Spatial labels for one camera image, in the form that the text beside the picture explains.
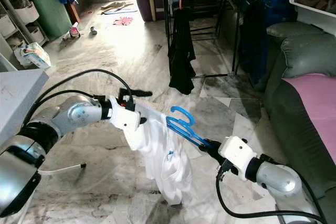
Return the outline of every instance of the green bin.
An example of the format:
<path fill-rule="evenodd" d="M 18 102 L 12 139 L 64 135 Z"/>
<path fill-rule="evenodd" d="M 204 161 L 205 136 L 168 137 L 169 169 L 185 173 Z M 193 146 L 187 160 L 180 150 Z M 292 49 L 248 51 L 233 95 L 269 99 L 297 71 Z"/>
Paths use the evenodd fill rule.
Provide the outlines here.
<path fill-rule="evenodd" d="M 40 15 L 37 19 L 44 32 L 50 37 L 60 37 L 65 34 L 71 21 L 63 4 L 58 0 L 33 0 Z"/>

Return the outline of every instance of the plastic bag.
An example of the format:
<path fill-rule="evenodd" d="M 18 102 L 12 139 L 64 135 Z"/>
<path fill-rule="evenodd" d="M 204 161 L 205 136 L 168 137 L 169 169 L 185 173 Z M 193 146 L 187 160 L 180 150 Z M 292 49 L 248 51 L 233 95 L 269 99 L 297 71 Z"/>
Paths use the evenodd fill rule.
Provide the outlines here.
<path fill-rule="evenodd" d="M 49 54 L 36 42 L 14 50 L 14 54 L 24 67 L 31 65 L 31 63 L 42 69 L 51 67 Z"/>

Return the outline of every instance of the tile floor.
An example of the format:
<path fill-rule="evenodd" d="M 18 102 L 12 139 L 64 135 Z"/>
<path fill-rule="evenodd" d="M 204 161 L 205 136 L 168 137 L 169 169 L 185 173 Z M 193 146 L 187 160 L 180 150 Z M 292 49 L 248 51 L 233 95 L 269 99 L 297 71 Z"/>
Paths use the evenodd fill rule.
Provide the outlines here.
<path fill-rule="evenodd" d="M 45 88 L 61 79 L 90 68 L 113 71 L 130 87 L 153 91 L 144 100 L 156 103 L 170 114 L 170 107 L 181 106 L 196 121 L 195 131 L 222 141 L 232 134 L 249 140 L 258 153 L 267 153 L 285 162 L 272 132 L 260 94 L 252 90 L 247 77 L 194 79 L 190 95 L 169 88 L 170 81 L 164 22 L 144 23 L 139 12 L 129 26 L 115 26 L 117 15 L 99 15 L 99 5 L 82 14 L 82 36 L 61 38 L 46 46 L 52 67 Z M 198 20 L 192 26 L 208 26 L 213 20 Z M 89 34 L 95 26 L 98 34 Z M 220 50 L 211 41 L 194 43 L 196 73 L 228 72 L 232 51 L 225 41 Z M 118 95 L 120 84 L 102 73 L 91 73 L 59 87 L 81 89 L 94 94 Z M 57 97 L 48 105 L 61 103 Z M 44 176 L 23 223 L 278 223 L 277 218 L 240 220 L 227 215 L 215 192 L 217 162 L 184 142 L 193 167 L 193 199 L 179 206 L 168 206 L 155 182 L 145 176 L 141 155 L 129 149 L 123 133 L 106 123 L 97 123 L 66 135 L 47 156 L 42 169 L 58 169 L 87 163 L 82 171 Z M 222 184 L 223 197 L 235 211 L 274 209 L 270 196 L 250 182 L 228 174 Z M 16 223 L 18 215 L 0 222 Z"/>

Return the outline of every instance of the pink cushion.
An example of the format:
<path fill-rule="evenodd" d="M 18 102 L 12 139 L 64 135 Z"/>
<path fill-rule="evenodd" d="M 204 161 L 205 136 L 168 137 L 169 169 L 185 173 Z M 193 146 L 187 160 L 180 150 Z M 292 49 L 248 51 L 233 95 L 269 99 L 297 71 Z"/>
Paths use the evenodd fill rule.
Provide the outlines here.
<path fill-rule="evenodd" d="M 312 73 L 284 80 L 300 94 L 311 122 L 336 164 L 336 77 Z"/>

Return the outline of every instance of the white plastic basket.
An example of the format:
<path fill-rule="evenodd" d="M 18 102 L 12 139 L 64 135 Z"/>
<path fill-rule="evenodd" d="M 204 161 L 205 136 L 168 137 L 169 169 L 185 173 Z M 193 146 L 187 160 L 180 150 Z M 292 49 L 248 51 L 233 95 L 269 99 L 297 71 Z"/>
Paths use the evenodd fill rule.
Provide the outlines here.
<path fill-rule="evenodd" d="M 4 37 L 15 31 L 11 19 L 7 14 L 0 14 L 0 34 Z"/>
<path fill-rule="evenodd" d="M 33 2 L 31 2 L 29 6 L 22 9 L 15 9 L 15 11 L 21 18 L 22 22 L 25 24 L 34 22 L 39 17 Z"/>
<path fill-rule="evenodd" d="M 301 5 L 289 0 L 293 5 L 296 5 L 298 11 L 298 21 L 312 24 L 323 29 L 326 33 L 336 36 L 336 15 L 323 10 L 318 10 L 309 6 Z"/>
<path fill-rule="evenodd" d="M 44 36 L 41 33 L 40 28 L 37 26 L 28 26 L 27 28 L 32 37 L 35 39 L 35 41 L 41 44 L 42 41 L 44 40 Z"/>

